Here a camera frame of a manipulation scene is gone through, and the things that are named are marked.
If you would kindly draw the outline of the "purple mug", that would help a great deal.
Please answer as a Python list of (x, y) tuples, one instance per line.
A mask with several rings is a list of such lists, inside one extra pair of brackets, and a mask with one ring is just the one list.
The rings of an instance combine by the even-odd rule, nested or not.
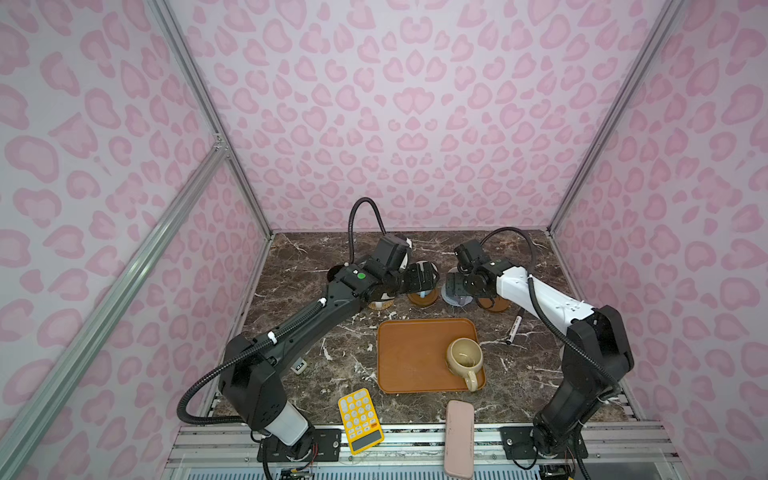
[(452, 268), (445, 277), (443, 284), (446, 285), (447, 291), (450, 295), (455, 296), (468, 296), (463, 289), (464, 275), (458, 271), (457, 268)]

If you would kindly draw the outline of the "brown wooden saucer coaster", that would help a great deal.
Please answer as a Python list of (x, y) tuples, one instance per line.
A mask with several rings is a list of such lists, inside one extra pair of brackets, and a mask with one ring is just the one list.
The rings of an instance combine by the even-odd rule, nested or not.
[(488, 312), (501, 313), (510, 307), (511, 302), (501, 297), (495, 297), (493, 299), (479, 299), (478, 304)]

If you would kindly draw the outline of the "pink rectangular case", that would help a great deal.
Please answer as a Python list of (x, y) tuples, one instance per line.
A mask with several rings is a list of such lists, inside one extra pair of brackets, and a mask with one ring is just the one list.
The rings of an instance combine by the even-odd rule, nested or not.
[(474, 475), (474, 407), (451, 400), (447, 404), (444, 471), (456, 479), (472, 479)]

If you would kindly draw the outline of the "aluminium front rail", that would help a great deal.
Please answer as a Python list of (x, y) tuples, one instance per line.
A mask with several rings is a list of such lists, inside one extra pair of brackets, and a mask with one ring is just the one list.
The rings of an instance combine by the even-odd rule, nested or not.
[[(384, 441), (354, 455), (345, 439), (335, 442), (335, 461), (315, 461), (301, 479), (444, 479), (442, 424), (394, 424)], [(583, 431), (593, 479), (685, 479), (677, 450), (658, 422), (593, 423)], [(572, 459), (507, 459), (509, 441), (498, 424), (474, 433), (476, 479), (577, 479)], [(164, 479), (261, 479), (254, 435), (240, 426), (184, 427), (161, 474)]]

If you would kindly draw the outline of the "black mug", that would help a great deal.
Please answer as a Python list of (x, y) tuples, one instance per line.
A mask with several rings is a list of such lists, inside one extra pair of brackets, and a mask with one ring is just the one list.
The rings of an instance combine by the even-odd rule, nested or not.
[(343, 273), (347, 266), (345, 264), (338, 264), (331, 267), (326, 275), (328, 282), (333, 282), (340, 273)]

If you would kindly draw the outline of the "white marker pen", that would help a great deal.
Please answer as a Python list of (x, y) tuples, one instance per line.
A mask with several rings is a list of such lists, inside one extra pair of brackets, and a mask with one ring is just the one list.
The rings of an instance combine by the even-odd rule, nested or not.
[(514, 339), (515, 339), (515, 337), (517, 335), (517, 332), (519, 330), (519, 327), (520, 327), (521, 323), (522, 323), (522, 317), (520, 315), (518, 315), (515, 318), (513, 326), (511, 327), (510, 331), (508, 332), (507, 338), (505, 340), (507, 345), (512, 345), (514, 343)]

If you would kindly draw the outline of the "light blue woven coaster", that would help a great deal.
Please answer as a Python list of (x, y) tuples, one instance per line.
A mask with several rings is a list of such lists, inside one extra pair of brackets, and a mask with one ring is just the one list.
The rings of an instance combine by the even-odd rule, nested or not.
[(456, 308), (463, 308), (473, 302), (473, 298), (471, 296), (450, 295), (445, 284), (441, 286), (440, 295), (445, 303)]

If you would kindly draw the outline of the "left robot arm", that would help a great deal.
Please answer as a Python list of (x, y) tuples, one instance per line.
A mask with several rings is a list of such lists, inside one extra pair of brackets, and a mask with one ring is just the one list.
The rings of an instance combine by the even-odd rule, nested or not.
[(218, 389), (237, 412), (237, 422), (267, 432), (301, 458), (311, 449), (314, 426), (288, 400), (281, 375), (317, 341), (382, 298), (428, 292), (439, 281), (431, 262), (410, 264), (402, 272), (382, 276), (370, 266), (348, 264), (335, 274), (320, 298), (284, 323), (252, 339), (238, 335), (229, 341), (224, 360), (230, 366), (219, 376)]

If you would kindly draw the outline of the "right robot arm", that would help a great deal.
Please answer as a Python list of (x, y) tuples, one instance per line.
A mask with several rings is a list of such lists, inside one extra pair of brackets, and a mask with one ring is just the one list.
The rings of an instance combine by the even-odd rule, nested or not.
[(622, 393), (621, 379), (634, 368), (634, 358), (620, 313), (611, 306), (594, 307), (535, 278), (521, 266), (501, 268), (489, 262), (475, 271), (450, 272), (444, 297), (458, 300), (507, 300), (539, 319), (563, 344), (562, 382), (534, 416), (533, 451), (553, 458), (580, 436), (581, 427), (602, 405)]

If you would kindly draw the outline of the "dark wooden saucer coaster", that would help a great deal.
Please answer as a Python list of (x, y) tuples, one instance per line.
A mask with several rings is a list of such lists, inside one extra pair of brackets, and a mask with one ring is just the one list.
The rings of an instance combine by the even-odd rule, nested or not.
[(433, 298), (432, 300), (427, 299), (426, 301), (424, 301), (424, 300), (418, 298), (416, 296), (416, 294), (417, 293), (410, 293), (410, 294), (407, 295), (407, 298), (408, 298), (408, 300), (413, 305), (415, 305), (415, 306), (417, 306), (419, 308), (429, 307), (429, 306), (433, 305), (438, 300), (438, 298), (439, 298), (439, 293), (438, 293), (438, 295), (435, 298)]

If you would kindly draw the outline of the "orange plastic tray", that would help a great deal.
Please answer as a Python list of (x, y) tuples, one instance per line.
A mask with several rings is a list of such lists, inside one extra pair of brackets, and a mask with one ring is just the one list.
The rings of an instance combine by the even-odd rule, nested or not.
[(452, 342), (477, 339), (466, 318), (392, 320), (378, 328), (378, 385), (386, 394), (466, 392), (466, 381), (449, 368)]

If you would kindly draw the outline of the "beige glazed mug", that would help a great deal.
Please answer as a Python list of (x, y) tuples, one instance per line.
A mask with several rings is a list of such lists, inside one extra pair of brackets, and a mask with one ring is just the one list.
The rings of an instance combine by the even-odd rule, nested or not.
[(484, 356), (480, 345), (470, 338), (454, 340), (446, 350), (446, 362), (451, 372), (461, 378), (470, 392), (479, 389), (479, 372)]

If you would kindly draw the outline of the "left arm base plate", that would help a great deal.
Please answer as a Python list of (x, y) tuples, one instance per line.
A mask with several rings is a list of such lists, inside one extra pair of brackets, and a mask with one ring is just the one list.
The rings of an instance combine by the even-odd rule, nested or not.
[(308, 430), (293, 445), (284, 444), (276, 436), (260, 440), (257, 460), (267, 463), (336, 462), (339, 459), (342, 444), (341, 431), (335, 428), (315, 428)]

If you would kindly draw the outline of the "white speckled mug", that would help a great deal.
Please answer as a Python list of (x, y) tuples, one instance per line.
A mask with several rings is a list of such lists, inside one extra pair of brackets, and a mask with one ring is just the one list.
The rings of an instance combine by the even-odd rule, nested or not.
[(381, 299), (368, 304), (368, 308), (374, 311), (386, 310), (394, 305), (395, 298), (384, 295)]

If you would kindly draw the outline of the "grey remote device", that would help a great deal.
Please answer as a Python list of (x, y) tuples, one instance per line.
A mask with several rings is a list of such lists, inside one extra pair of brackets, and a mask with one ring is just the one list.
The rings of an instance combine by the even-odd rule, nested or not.
[(307, 362), (303, 358), (298, 358), (291, 366), (291, 371), (296, 375), (301, 375), (307, 368)]

